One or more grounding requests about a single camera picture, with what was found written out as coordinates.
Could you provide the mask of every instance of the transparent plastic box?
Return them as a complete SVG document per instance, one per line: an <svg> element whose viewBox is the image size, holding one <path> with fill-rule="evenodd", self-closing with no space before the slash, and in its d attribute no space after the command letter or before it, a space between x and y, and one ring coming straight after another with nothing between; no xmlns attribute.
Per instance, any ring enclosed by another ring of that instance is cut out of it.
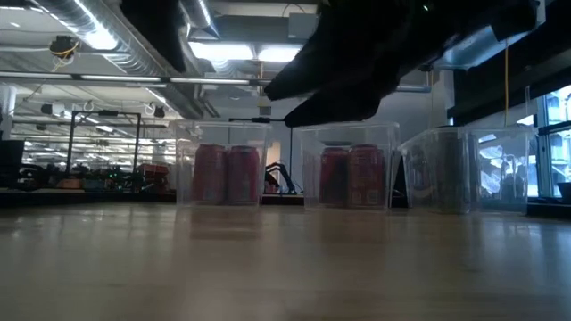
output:
<svg viewBox="0 0 571 321"><path fill-rule="evenodd" d="M399 148L409 206L525 213L533 137L532 128L436 128L410 139Z"/></svg>
<svg viewBox="0 0 571 321"><path fill-rule="evenodd" d="M398 124L343 123L295 131L302 141L306 209L388 207Z"/></svg>
<svg viewBox="0 0 571 321"><path fill-rule="evenodd" d="M175 120L177 206L257 206L270 125Z"/></svg>

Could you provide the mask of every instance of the red soda can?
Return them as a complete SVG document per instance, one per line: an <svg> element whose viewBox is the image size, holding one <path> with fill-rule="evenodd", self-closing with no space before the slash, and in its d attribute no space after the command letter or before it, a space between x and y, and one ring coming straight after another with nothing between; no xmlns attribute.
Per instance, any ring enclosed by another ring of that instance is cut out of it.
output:
<svg viewBox="0 0 571 321"><path fill-rule="evenodd" d="M385 157L372 144L354 145L349 152L349 205L384 206Z"/></svg>
<svg viewBox="0 0 571 321"><path fill-rule="evenodd" d="M259 201L260 155L255 147L234 146L228 155L228 200L231 203Z"/></svg>
<svg viewBox="0 0 571 321"><path fill-rule="evenodd" d="M344 207L347 204L347 162L349 152L341 147L327 147L321 153L319 203Z"/></svg>
<svg viewBox="0 0 571 321"><path fill-rule="evenodd" d="M226 198L227 155L224 146L201 144L194 158L193 202L219 204Z"/></svg>

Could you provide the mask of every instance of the desk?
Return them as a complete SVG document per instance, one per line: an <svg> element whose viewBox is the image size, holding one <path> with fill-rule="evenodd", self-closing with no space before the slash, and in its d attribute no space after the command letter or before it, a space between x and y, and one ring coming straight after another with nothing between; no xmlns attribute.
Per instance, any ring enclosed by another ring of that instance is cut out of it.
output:
<svg viewBox="0 0 571 321"><path fill-rule="evenodd" d="M565 222L154 203L5 211L5 320L571 319Z"/></svg>

